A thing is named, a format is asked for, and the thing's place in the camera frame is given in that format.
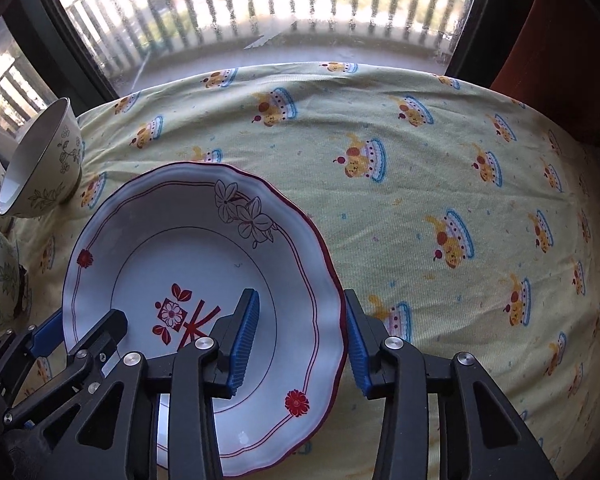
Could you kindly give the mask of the deep plate red trim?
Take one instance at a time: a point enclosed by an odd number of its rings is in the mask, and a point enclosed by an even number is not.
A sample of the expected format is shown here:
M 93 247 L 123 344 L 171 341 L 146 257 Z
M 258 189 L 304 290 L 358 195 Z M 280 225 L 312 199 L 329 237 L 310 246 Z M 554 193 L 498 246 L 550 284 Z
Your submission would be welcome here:
M 254 289 L 260 318 L 242 385 L 213 404 L 227 477 L 271 467 L 332 408 L 344 364 L 342 289 L 314 223 L 265 180 L 174 162 L 129 180 L 80 233 L 62 286 L 68 349 L 110 310 L 114 360 L 170 356 Z

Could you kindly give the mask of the yellow patterned tablecloth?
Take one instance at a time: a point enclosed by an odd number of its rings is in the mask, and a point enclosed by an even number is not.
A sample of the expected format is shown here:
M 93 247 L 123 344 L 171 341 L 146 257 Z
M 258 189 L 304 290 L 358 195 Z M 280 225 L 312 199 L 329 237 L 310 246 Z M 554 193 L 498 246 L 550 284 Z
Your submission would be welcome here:
M 224 162 L 318 227 L 343 286 L 423 352 L 472 352 L 559 478 L 600 446 L 600 162 L 509 96 L 435 74 L 311 62 L 209 70 L 78 119 L 76 197 L 12 222 L 32 322 L 60 305 L 103 200 L 166 162 Z

